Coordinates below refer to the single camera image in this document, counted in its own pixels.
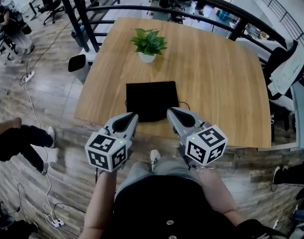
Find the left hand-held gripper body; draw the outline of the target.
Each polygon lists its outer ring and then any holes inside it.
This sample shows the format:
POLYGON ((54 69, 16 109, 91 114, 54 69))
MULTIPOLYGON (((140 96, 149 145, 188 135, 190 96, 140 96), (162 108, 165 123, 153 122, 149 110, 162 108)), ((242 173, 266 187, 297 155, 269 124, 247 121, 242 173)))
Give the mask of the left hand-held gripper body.
POLYGON ((130 139, 119 138, 103 127, 92 133, 85 144, 85 152, 89 165, 113 172, 125 164, 131 146, 130 139))

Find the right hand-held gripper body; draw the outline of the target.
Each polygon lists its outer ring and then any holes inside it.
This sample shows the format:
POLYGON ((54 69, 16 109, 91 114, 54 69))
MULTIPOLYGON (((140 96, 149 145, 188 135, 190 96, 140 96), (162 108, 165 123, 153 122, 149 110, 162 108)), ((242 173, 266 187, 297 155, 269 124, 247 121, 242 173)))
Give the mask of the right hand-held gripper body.
POLYGON ((227 143, 218 126, 205 123, 180 137, 179 154, 189 168, 205 167, 223 156, 227 143))

